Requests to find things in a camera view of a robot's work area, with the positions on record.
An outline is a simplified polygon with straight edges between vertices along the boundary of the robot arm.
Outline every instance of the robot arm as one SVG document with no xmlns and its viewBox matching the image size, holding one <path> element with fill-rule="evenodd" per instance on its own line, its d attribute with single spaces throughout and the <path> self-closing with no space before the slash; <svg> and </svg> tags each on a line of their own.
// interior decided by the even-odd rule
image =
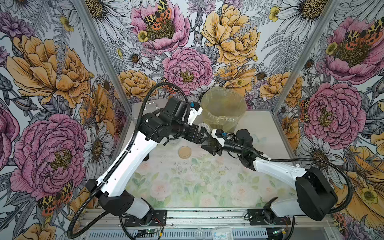
<svg viewBox="0 0 384 240">
<path fill-rule="evenodd" d="M 201 112 L 202 108 L 198 103 L 192 102 L 188 106 L 180 99 L 171 98 L 164 109 L 159 109 L 156 113 L 145 114 L 130 151 L 123 151 L 103 175 L 98 179 L 90 179 L 86 184 L 87 189 L 92 192 L 103 182 L 115 163 L 123 158 L 108 181 L 96 194 L 101 207 L 115 216 L 130 214 L 141 219 L 143 225 L 147 224 L 152 218 L 153 208 L 144 199 L 133 197 L 125 190 L 125 187 L 140 163 L 147 160 L 149 153 L 162 139 L 167 138 L 168 141 L 169 136 L 172 135 L 196 144 L 205 141 L 209 137 L 206 129 L 203 127 L 199 129 L 197 125 L 193 124 Z"/>
<path fill-rule="evenodd" d="M 123 151 L 115 160 L 112 166 L 123 157 L 123 161 L 96 194 L 101 207 L 115 216 L 130 214 L 140 219 L 143 225 L 149 223 L 153 208 L 144 199 L 134 198 L 125 190 L 125 186 L 139 164 L 147 158 L 162 139 L 167 138 L 167 143 L 169 136 L 182 137 L 196 144 L 202 144 L 208 139 L 210 136 L 207 130 L 193 124 L 201 112 L 202 109 L 198 103 L 192 102 L 188 106 L 180 99 L 171 98 L 164 109 L 145 114 L 130 151 Z M 222 151 L 237 153 L 240 155 L 240 162 L 245 167 L 271 175 L 296 189 L 297 199 L 270 202 L 270 208 L 275 215 L 283 217 L 306 214 L 312 219 L 321 220 L 337 202 L 336 194 L 320 170 L 266 161 L 259 157 L 269 159 L 262 152 L 258 152 L 254 148 L 253 151 L 244 150 L 242 146 L 252 147 L 253 141 L 246 129 L 237 131 L 236 135 L 233 134 L 232 139 L 235 144 L 225 141 L 223 138 L 225 135 L 226 133 L 223 133 L 222 130 L 214 129 L 211 136 L 215 139 L 215 145 L 202 146 L 202 148 L 212 155 L 221 155 Z M 93 191 L 111 168 L 98 179 L 90 179 L 86 184 L 87 189 L 90 192 Z"/>
</svg>

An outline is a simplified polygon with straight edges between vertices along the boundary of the floral mat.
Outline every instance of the floral mat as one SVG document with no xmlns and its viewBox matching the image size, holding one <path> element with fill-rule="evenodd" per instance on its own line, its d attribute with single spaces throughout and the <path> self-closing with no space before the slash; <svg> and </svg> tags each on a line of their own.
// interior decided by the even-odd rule
<svg viewBox="0 0 384 240">
<path fill-rule="evenodd" d="M 192 155 L 182 159 L 178 149 Z M 153 207 L 261 207 L 272 197 L 288 199 L 296 191 L 287 184 L 245 168 L 226 152 L 215 157 L 200 146 L 181 139 L 159 144 L 141 163 L 126 190 Z"/>
</svg>

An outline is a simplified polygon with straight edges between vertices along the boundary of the metal grille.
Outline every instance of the metal grille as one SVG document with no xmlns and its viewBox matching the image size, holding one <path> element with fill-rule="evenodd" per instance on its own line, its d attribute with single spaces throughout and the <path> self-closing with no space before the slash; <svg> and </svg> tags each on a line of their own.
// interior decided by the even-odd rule
<svg viewBox="0 0 384 240">
<path fill-rule="evenodd" d="M 133 237 L 136 236 L 137 230 L 128 230 Z M 195 239 L 196 229 L 165 229 L 162 240 L 178 240 L 178 239 Z M 212 239 L 211 229 L 204 229 L 205 239 Z M 153 237 L 144 236 L 137 240 L 153 240 L 157 239 L 159 233 L 155 233 Z M 232 236 L 234 239 L 251 239 L 251 238 L 268 238 L 265 228 L 233 228 Z M 87 240 L 126 240 L 128 237 L 122 230 L 90 230 Z"/>
</svg>

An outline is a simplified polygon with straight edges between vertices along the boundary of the floral wallpaper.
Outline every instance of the floral wallpaper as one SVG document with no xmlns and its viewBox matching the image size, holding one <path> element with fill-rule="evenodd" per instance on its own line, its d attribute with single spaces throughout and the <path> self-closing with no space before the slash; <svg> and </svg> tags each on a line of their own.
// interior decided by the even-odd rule
<svg viewBox="0 0 384 240">
<path fill-rule="evenodd" d="M 341 1 L 335 21 L 326 27 L 277 110 L 296 156 L 331 162 L 350 177 L 352 202 L 333 215 L 346 240 L 384 239 L 383 17 L 384 2 Z M 299 163 L 321 169 L 338 204 L 344 200 L 346 182 L 339 173 L 326 165 Z"/>
<path fill-rule="evenodd" d="M 127 119 L 75 12 L 63 0 L 0 1 L 2 239 L 67 239 Z"/>
<path fill-rule="evenodd" d="M 84 28 L 70 0 L 63 2 L 68 24 Z M 353 181 L 352 203 L 334 215 L 344 238 L 384 239 L 384 3 L 340 1 L 285 102 L 274 105 L 327 2 L 86 0 L 130 102 L 168 81 L 191 101 L 219 86 L 243 95 L 248 109 L 275 107 L 297 156 L 330 161 Z M 177 95 L 164 87 L 151 99 Z M 336 171 L 301 165 L 320 168 L 342 202 L 347 191 Z M 164 180 L 153 174 L 152 182 Z M 144 176 L 137 173 L 128 188 L 140 189 Z M 166 206 L 168 193 L 159 189 L 145 190 Z"/>
</svg>

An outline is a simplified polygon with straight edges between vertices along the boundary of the black mounting plate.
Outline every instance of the black mounting plate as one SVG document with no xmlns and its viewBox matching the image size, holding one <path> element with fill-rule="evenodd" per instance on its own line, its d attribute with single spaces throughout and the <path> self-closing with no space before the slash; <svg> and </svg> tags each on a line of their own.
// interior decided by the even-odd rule
<svg viewBox="0 0 384 240">
<path fill-rule="evenodd" d="M 158 221 L 151 220 L 151 222 L 144 226 L 140 224 L 140 219 L 137 219 L 135 216 L 129 215 L 124 222 L 124 226 L 126 227 L 159 227 L 165 226 L 167 222 L 167 210 L 153 210 L 153 217 L 157 218 Z"/>
<path fill-rule="evenodd" d="M 251 226 L 272 225 L 264 221 L 263 211 L 264 209 L 248 209 L 247 215 L 249 217 L 249 224 Z M 291 225 L 291 220 L 289 219 L 289 217 L 277 217 L 277 216 L 274 216 L 274 217 L 275 217 L 274 221 L 276 222 L 276 225 L 286 225 L 286 224 Z"/>
</svg>

